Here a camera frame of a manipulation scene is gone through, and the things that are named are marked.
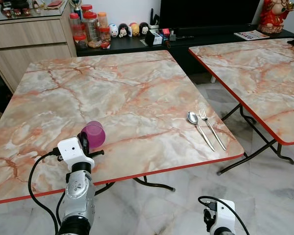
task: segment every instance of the purple cup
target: purple cup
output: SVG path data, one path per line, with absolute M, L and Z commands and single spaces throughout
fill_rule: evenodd
M 85 132 L 87 134 L 89 149 L 94 149 L 101 146 L 106 139 L 106 134 L 103 130 L 103 127 L 98 121 L 88 122 L 81 132 Z

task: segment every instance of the silver fork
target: silver fork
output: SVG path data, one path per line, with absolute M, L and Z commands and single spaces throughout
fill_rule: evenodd
M 215 130 L 212 128 L 212 125 L 208 121 L 208 117 L 206 116 L 206 113 L 205 113 L 204 109 L 199 109 L 199 116 L 200 116 L 201 119 L 203 119 L 208 124 L 208 126 L 210 127 L 212 133 L 214 133 L 215 137 L 217 138 L 217 140 L 218 140 L 219 144 L 221 145 L 221 147 L 223 148 L 223 150 L 226 150 L 224 144 L 222 143 L 222 141 L 220 140 L 220 138 L 216 134 Z

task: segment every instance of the jar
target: jar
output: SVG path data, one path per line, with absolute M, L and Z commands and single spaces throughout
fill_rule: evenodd
M 100 28 L 108 27 L 107 14 L 105 12 L 98 12 L 98 21 Z
M 87 49 L 87 41 L 86 41 L 86 36 L 83 35 L 79 35 L 79 36 L 73 36 L 74 39 L 74 43 L 76 46 L 76 49 L 78 50 L 85 50 Z
M 111 42 L 110 28 L 100 28 L 101 42 Z
M 70 14 L 70 26 L 73 36 L 83 34 L 82 24 L 77 13 Z
M 93 12 L 93 6 L 91 6 L 90 4 L 81 5 L 80 8 L 82 9 L 83 14 L 86 12 Z
M 100 47 L 101 41 L 98 31 L 97 14 L 94 12 L 86 12 L 83 16 L 88 46 L 92 48 Z

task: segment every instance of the tiled floor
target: tiled floor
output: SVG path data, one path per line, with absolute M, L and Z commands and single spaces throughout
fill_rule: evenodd
M 215 111 L 223 116 L 237 105 L 221 84 L 197 85 Z M 225 121 L 249 154 L 264 145 L 239 112 Z M 264 129 L 258 126 L 268 138 Z M 294 159 L 294 145 L 282 148 Z M 150 182 L 176 188 L 144 187 L 133 180 L 117 182 L 96 197 L 92 235 L 205 235 L 201 195 L 235 202 L 236 211 L 251 235 L 294 235 L 294 165 L 279 159 L 270 149 L 231 171 L 217 176 L 233 161 L 148 176 Z M 60 194 L 40 197 L 55 209 Z M 237 235 L 244 232 L 236 221 Z M 50 235 L 49 215 L 32 200 L 0 205 L 0 235 Z

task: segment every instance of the spoon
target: spoon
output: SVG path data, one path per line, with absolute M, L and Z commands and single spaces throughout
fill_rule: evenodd
M 210 143 L 210 141 L 208 140 L 206 134 L 204 133 L 204 131 L 202 130 L 202 128 L 198 125 L 198 117 L 194 112 L 188 112 L 187 113 L 187 119 L 191 124 L 194 124 L 196 127 L 199 128 L 202 136 L 204 137 L 205 141 L 207 142 L 207 144 L 209 145 L 209 147 L 214 151 L 215 149 L 213 148 L 212 144 Z

